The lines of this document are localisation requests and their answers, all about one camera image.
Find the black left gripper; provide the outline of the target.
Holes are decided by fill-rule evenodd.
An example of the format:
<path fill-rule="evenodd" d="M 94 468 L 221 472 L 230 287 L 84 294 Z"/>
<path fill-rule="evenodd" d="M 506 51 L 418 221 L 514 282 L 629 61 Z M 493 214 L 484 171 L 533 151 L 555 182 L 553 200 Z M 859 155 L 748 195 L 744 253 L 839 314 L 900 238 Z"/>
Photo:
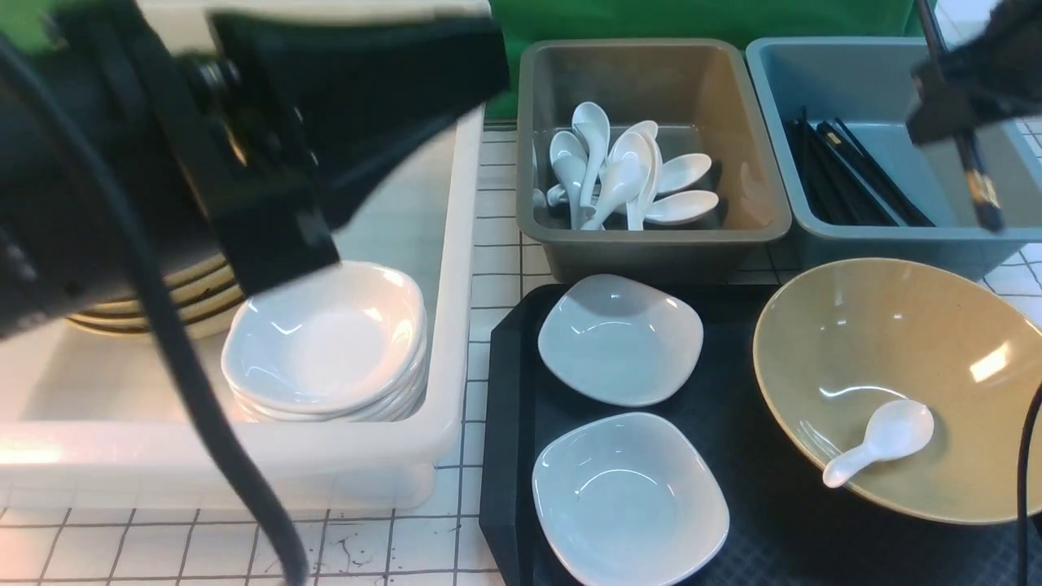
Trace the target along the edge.
<path fill-rule="evenodd" d="M 334 231 L 510 84 L 488 14 L 331 24 L 213 10 L 210 55 L 169 50 L 134 1 L 65 2 L 52 18 L 116 109 L 102 145 L 146 158 L 120 175 L 116 210 L 149 274 L 216 251 L 246 295 L 338 263 Z"/>

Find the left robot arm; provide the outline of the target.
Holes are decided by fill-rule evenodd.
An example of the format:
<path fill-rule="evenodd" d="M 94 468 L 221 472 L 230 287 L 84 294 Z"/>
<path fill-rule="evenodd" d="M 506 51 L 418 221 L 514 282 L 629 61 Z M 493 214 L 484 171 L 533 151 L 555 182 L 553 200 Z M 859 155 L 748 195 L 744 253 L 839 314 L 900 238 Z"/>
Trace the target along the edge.
<path fill-rule="evenodd" d="M 135 1 L 59 1 L 2 41 L 2 337 L 133 292 L 104 201 L 42 131 L 26 75 L 107 165 L 163 274 L 221 255 L 248 296 L 338 263 L 334 231 L 406 160 L 510 88 L 490 13 L 326 21 L 221 7 L 170 49 Z"/>

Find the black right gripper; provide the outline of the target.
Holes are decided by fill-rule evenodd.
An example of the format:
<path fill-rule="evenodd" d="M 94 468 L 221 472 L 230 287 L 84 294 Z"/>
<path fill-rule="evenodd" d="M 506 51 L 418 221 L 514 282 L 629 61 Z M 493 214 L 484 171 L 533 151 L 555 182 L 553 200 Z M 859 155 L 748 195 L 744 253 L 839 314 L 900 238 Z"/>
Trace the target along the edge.
<path fill-rule="evenodd" d="M 934 8 L 914 3 L 928 56 L 912 70 L 912 142 L 926 145 L 1041 109 L 1041 3 L 1000 1 L 979 34 L 948 48 Z"/>

